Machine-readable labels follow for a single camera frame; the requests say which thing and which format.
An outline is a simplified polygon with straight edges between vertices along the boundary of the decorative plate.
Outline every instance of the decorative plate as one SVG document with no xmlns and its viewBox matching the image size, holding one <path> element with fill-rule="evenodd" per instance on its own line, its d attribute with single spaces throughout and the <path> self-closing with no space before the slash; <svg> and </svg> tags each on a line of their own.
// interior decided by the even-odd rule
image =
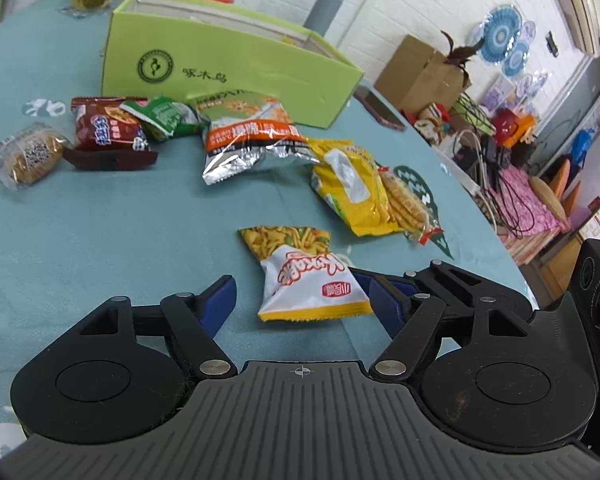
<svg viewBox="0 0 600 480">
<path fill-rule="evenodd" d="M 538 92 L 542 89 L 544 84 L 549 79 L 549 76 L 550 73 L 547 72 L 547 70 L 542 70 L 542 72 L 540 72 L 537 76 L 534 77 L 534 81 L 527 93 L 530 99 L 534 99 L 538 95 Z"/>
<path fill-rule="evenodd" d="M 481 23 L 484 46 L 480 55 L 487 63 L 502 63 L 520 36 L 522 16 L 514 6 L 498 7 Z"/>
<path fill-rule="evenodd" d="M 536 38 L 536 22 L 526 20 L 522 24 L 522 30 L 520 30 L 520 41 L 531 44 Z"/>
<path fill-rule="evenodd" d="M 502 73 L 507 77 L 517 77 L 525 71 L 529 59 L 529 46 L 524 41 L 519 41 L 507 55 L 502 64 Z"/>
<path fill-rule="evenodd" d="M 534 82 L 534 77 L 531 74 L 523 75 L 522 79 L 520 79 L 520 81 L 518 81 L 518 84 L 516 85 L 516 95 L 521 100 L 528 95 L 529 89 L 531 88 L 531 85 L 533 84 L 533 82 Z"/>
</svg>

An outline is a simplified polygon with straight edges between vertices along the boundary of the green box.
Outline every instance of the green box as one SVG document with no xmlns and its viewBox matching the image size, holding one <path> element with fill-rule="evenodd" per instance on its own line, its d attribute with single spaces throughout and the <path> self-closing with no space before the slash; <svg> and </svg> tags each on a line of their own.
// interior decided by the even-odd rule
<svg viewBox="0 0 600 480">
<path fill-rule="evenodd" d="M 327 128 L 363 72 L 319 34 L 211 0 L 125 0 L 114 12 L 106 96 L 187 102 L 245 89 L 277 97 L 300 124 Z"/>
</svg>

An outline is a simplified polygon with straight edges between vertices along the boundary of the white cord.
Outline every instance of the white cord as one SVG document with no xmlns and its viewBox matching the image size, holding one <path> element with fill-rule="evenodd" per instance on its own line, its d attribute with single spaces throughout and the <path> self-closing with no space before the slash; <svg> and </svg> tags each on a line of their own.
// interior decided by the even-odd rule
<svg viewBox="0 0 600 480">
<path fill-rule="evenodd" d="M 466 134 L 470 134 L 474 138 L 475 153 L 478 156 L 478 165 L 480 166 L 480 176 L 482 177 L 482 186 L 484 186 L 485 183 L 487 182 L 487 179 L 486 179 L 487 172 L 485 169 L 484 161 L 482 160 L 482 153 L 480 152 L 480 149 L 478 149 L 478 146 L 480 146 L 480 139 L 475 134 L 475 132 L 465 129 L 458 133 L 458 138 L 456 139 L 456 141 L 460 140 L 462 138 L 462 136 L 465 136 Z M 491 209 L 491 205 L 489 204 L 489 202 L 487 202 L 487 199 L 485 198 L 485 196 L 482 194 L 482 192 L 480 190 L 478 190 L 476 192 L 476 195 L 478 197 L 480 197 L 480 199 L 482 199 L 482 202 L 484 202 L 484 205 L 487 208 L 489 215 L 491 216 L 491 222 L 493 223 L 493 231 L 495 233 L 497 233 L 498 225 L 496 224 L 496 217 L 493 213 L 493 209 Z"/>
<path fill-rule="evenodd" d="M 491 215 L 491 223 L 493 223 L 493 231 L 497 234 L 498 233 L 498 225 L 496 224 L 496 217 L 493 214 L 493 209 L 491 209 L 491 206 L 487 202 L 487 199 L 484 197 L 484 195 L 482 194 L 482 192 L 480 190 L 476 191 L 475 193 L 477 196 L 479 196 L 482 199 L 482 201 L 484 202 L 484 205 L 487 208 L 487 211 L 489 212 L 489 215 Z"/>
</svg>

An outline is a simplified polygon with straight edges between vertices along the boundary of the wrapped cookie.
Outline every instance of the wrapped cookie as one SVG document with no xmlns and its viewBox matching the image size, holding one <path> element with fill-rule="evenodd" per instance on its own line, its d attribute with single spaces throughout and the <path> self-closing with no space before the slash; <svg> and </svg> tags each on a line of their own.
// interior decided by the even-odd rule
<svg viewBox="0 0 600 480">
<path fill-rule="evenodd" d="M 410 238 L 424 245 L 435 233 L 442 232 L 422 200 L 390 168 L 381 166 L 379 174 L 389 199 L 392 218 Z"/>
<path fill-rule="evenodd" d="M 34 123 L 0 141 L 0 181 L 9 189 L 27 187 L 48 175 L 62 158 L 67 139 L 51 126 Z"/>
</svg>

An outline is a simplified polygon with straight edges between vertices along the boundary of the smartphone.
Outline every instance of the smartphone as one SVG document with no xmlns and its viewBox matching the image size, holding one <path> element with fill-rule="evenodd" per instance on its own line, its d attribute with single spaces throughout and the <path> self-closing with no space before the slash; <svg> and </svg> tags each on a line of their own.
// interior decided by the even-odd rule
<svg viewBox="0 0 600 480">
<path fill-rule="evenodd" d="M 400 117 L 384 104 L 371 89 L 366 86 L 359 86 L 353 95 L 382 126 L 400 131 L 405 129 Z"/>
</svg>

